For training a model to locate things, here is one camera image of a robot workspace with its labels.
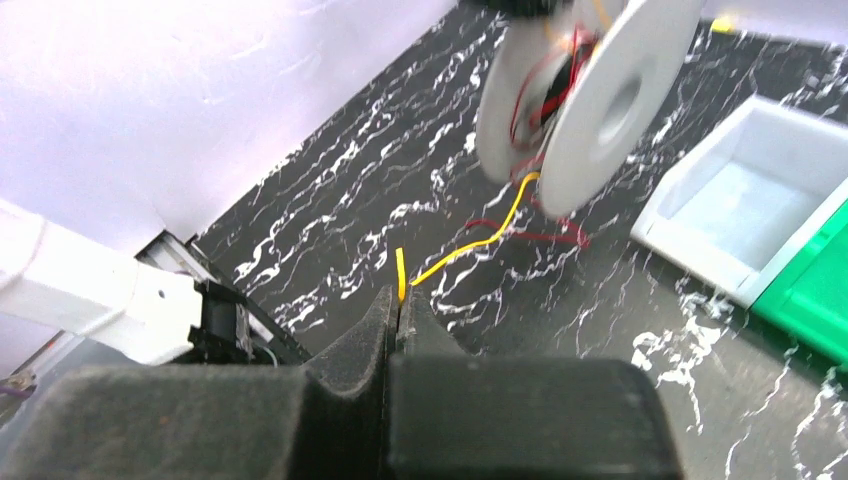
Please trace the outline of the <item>white filament spool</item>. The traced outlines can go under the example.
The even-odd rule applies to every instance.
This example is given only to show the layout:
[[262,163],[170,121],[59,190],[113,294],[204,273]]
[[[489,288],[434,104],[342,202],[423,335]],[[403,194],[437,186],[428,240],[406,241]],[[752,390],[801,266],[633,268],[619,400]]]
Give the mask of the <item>white filament spool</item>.
[[612,178],[669,93],[698,28],[699,1],[559,1],[516,15],[484,82],[476,152],[496,183],[538,169],[551,219]]

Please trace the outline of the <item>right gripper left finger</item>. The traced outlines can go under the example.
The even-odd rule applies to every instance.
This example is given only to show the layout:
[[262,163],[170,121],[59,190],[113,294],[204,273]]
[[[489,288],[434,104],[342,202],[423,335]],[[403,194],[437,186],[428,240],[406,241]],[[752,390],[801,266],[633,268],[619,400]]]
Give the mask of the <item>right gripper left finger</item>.
[[397,327],[385,286],[299,366],[98,366],[59,379],[5,479],[378,479]]

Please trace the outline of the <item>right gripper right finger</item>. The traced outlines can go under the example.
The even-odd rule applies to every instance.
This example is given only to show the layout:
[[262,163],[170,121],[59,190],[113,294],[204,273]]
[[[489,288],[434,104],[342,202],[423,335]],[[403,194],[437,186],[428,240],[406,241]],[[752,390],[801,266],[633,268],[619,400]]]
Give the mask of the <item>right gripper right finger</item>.
[[475,356],[407,293],[389,361],[387,464],[398,479],[679,479],[652,381],[629,362]]

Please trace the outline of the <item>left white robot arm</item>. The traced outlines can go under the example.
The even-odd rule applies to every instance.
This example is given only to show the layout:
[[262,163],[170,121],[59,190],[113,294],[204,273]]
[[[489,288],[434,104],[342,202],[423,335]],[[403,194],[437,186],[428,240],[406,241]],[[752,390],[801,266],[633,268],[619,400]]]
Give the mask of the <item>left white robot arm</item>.
[[145,365],[248,364],[243,295],[144,264],[1,203],[1,311],[90,338]]

